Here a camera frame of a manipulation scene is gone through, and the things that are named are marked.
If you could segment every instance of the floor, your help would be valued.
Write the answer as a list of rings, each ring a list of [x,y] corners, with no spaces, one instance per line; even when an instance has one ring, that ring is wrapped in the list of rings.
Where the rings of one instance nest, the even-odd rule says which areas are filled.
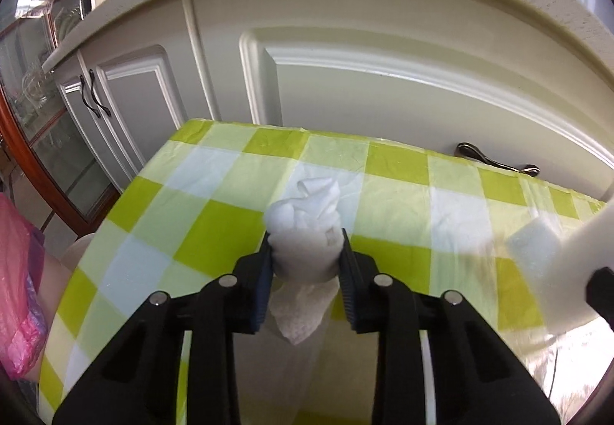
[[[4,194],[19,213],[44,233],[45,250],[55,257],[62,256],[77,235],[51,210],[5,150],[0,150],[0,179],[4,183]]]

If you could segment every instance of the pink plastic bag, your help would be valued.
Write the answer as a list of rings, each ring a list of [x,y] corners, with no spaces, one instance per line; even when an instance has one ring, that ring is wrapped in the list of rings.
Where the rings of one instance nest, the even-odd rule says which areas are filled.
[[[0,193],[0,364],[13,380],[32,369],[47,336],[36,299],[44,239]]]

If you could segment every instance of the cabinet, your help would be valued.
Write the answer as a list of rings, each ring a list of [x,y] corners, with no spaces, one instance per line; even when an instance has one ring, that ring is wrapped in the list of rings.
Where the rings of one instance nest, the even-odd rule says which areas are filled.
[[[117,156],[119,145],[111,132],[105,129],[101,115],[91,99],[90,83],[86,80],[79,56],[73,56],[54,73],[66,107],[91,152],[116,188],[124,190],[134,177],[127,161]]]
[[[484,1],[193,2],[222,120],[449,154],[468,141],[597,198],[613,183],[607,84]]]
[[[101,114],[98,119],[86,112],[87,122],[110,135],[92,140],[93,149],[102,152],[105,147],[96,143],[111,140],[107,151],[130,178],[188,118],[211,118],[181,0],[134,15],[84,46],[81,55]]]

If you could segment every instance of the white cloth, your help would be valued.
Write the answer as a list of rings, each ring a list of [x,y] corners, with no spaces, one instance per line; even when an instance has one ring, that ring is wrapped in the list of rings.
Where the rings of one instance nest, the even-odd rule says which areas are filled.
[[[567,239],[542,217],[512,235],[507,246],[535,295],[548,332],[566,333],[597,317],[586,303],[586,283],[600,268],[614,269],[614,205]]]
[[[269,309],[283,336],[293,344],[314,332],[335,298],[343,247],[337,181],[303,180],[298,188],[302,198],[277,201],[264,217],[273,268],[285,282],[272,293]]]

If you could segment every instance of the metal screw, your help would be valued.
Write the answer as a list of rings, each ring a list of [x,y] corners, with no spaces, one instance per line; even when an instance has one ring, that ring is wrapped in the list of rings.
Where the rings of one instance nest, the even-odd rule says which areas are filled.
[[[388,275],[376,275],[373,278],[373,282],[377,285],[377,286],[391,286],[392,285],[392,278]]]
[[[154,292],[149,296],[149,303],[153,305],[162,305],[167,300],[168,293],[162,292],[161,290],[159,290],[158,292]]]
[[[448,290],[443,294],[443,298],[445,298],[452,305],[460,304],[463,301],[462,294],[456,290]]]
[[[230,288],[237,284],[239,280],[236,279],[235,275],[223,275],[222,278],[217,280],[217,283],[224,288]]]

